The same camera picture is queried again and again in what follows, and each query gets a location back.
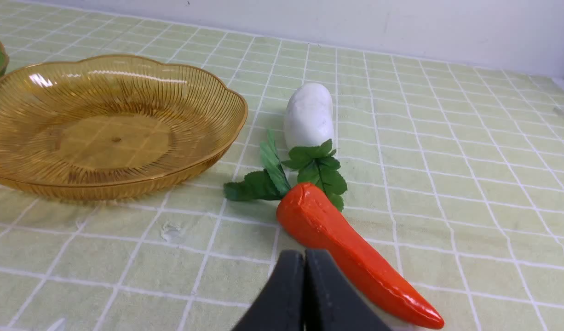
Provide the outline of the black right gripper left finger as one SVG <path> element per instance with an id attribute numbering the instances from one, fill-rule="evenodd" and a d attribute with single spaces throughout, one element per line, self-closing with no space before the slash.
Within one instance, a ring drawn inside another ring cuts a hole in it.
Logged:
<path id="1" fill-rule="evenodd" d="M 302 331 L 305 258 L 297 250 L 283 250 L 269 280 L 234 331 Z"/>

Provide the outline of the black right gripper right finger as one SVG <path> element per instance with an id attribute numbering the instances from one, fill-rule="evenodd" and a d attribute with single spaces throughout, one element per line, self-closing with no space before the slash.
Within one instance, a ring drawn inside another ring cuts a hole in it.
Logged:
<path id="1" fill-rule="evenodd" d="M 389 331 L 326 250 L 305 251 L 306 331 Z"/>

